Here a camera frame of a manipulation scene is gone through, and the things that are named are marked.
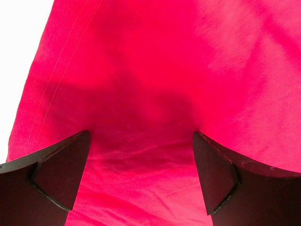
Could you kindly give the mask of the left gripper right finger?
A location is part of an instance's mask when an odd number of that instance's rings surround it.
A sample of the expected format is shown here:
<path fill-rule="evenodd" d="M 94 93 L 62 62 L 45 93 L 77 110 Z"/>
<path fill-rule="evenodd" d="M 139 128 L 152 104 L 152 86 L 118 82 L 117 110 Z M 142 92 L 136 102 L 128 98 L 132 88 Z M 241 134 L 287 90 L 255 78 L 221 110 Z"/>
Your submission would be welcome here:
<path fill-rule="evenodd" d="M 300 173 L 253 160 L 200 132 L 193 135 L 193 153 L 213 225 L 300 225 Z"/>

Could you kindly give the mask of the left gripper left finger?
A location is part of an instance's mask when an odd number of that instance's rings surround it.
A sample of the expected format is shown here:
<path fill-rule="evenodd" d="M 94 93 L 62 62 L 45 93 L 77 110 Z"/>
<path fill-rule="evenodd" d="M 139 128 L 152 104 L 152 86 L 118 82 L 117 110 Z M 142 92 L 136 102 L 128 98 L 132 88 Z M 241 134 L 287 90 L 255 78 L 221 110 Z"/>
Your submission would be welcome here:
<path fill-rule="evenodd" d="M 0 166 L 2 226 L 63 226 L 72 211 L 90 149 L 81 131 Z"/>

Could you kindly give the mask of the crimson red t shirt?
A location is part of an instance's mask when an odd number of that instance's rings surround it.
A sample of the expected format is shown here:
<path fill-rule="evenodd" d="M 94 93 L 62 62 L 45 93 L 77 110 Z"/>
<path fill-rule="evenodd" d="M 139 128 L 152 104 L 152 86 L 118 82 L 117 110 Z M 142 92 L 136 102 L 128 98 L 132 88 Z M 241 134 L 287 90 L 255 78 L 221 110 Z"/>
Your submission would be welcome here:
<path fill-rule="evenodd" d="M 56 0 L 8 160 L 89 130 L 68 226 L 209 226 L 198 130 L 301 170 L 298 0 Z"/>

